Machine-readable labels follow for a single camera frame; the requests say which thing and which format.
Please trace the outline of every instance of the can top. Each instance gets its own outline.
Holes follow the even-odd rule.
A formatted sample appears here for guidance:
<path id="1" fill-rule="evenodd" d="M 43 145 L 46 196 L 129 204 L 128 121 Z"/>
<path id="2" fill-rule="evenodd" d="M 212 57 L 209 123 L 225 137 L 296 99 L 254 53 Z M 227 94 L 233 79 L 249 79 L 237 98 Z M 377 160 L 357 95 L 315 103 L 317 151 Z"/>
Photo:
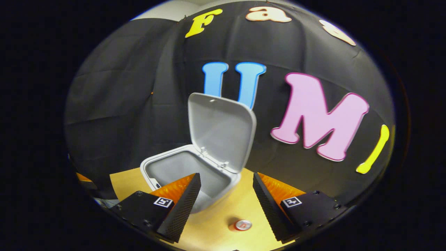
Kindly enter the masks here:
<path id="1" fill-rule="evenodd" d="M 246 231 L 248 229 L 250 229 L 252 226 L 252 223 L 248 220 L 241 220 L 241 221 L 237 221 L 235 223 L 235 228 L 239 231 Z"/>

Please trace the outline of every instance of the open lid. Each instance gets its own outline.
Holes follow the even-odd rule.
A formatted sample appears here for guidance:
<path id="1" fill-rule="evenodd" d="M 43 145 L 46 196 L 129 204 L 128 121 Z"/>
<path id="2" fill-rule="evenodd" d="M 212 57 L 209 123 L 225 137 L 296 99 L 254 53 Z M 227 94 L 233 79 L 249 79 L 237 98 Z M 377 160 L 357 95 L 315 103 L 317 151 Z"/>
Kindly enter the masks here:
<path id="1" fill-rule="evenodd" d="M 188 111 L 190 138 L 197 150 L 204 147 L 206 157 L 232 173 L 241 172 L 256 132 L 252 110 L 227 98 L 192 93 Z"/>

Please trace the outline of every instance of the yellow letter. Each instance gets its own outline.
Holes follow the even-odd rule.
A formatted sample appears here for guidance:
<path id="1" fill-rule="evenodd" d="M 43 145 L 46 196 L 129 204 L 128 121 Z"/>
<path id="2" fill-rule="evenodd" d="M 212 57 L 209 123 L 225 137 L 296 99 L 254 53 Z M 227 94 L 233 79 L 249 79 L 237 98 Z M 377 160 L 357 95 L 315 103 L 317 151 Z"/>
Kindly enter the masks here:
<path id="1" fill-rule="evenodd" d="M 378 158 L 378 156 L 380 155 L 388 139 L 389 139 L 389 128 L 387 128 L 386 125 L 382 125 L 381 136 L 380 139 L 378 140 L 378 143 L 376 144 L 375 149 L 373 149 L 372 153 L 367 158 L 367 160 L 358 166 L 358 168 L 356 169 L 357 172 L 364 174 L 370 170 L 372 164 L 375 162 L 376 158 Z"/>
<path id="2" fill-rule="evenodd" d="M 283 10 L 273 7 L 253 7 L 249 9 L 249 11 L 252 11 L 251 13 L 248 13 L 248 15 L 246 15 L 246 19 L 248 19 L 249 21 L 271 20 L 281 23 L 291 21 L 291 18 L 287 17 Z"/>
<path id="3" fill-rule="evenodd" d="M 340 29 L 336 28 L 334 25 L 332 25 L 329 22 L 326 22 L 324 20 L 319 20 L 319 22 L 323 25 L 323 28 L 326 32 L 328 32 L 333 37 L 337 37 L 341 39 L 344 42 L 347 42 L 353 46 L 356 46 L 356 43 L 349 38 L 344 32 L 342 32 Z"/>
<path id="4" fill-rule="evenodd" d="M 201 33 L 204 31 L 204 28 L 201 27 L 201 25 L 208 25 L 212 22 L 214 19 L 214 15 L 219 15 L 223 12 L 222 9 L 216 9 L 213 11 L 210 11 L 208 13 L 204 13 L 200 16 L 196 16 L 193 20 L 192 26 L 190 27 L 189 32 L 186 34 L 186 38 L 196 35 L 198 33 Z"/>

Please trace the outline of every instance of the white trash can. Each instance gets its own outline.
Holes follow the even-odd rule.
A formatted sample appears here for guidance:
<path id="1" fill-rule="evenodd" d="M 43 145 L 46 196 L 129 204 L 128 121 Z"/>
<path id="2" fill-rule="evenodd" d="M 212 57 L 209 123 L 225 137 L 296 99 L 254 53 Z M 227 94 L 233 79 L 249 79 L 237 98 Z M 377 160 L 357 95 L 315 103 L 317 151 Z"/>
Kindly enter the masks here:
<path id="1" fill-rule="evenodd" d="M 153 191 L 200 173 L 202 185 L 191 211 L 197 213 L 240 181 L 257 122 L 249 107 L 226 98 L 192 93 L 187 105 L 192 144 L 145 159 L 140 169 Z"/>

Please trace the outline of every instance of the screw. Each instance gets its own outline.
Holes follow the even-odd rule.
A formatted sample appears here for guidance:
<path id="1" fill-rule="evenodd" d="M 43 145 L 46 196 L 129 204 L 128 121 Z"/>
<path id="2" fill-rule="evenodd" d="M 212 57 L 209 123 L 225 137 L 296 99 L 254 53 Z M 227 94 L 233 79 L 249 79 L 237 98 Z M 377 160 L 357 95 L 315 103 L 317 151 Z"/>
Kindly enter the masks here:
<path id="1" fill-rule="evenodd" d="M 151 227 L 152 224 L 148 221 L 148 220 L 143 220 L 144 225 L 146 225 L 147 227 Z"/>

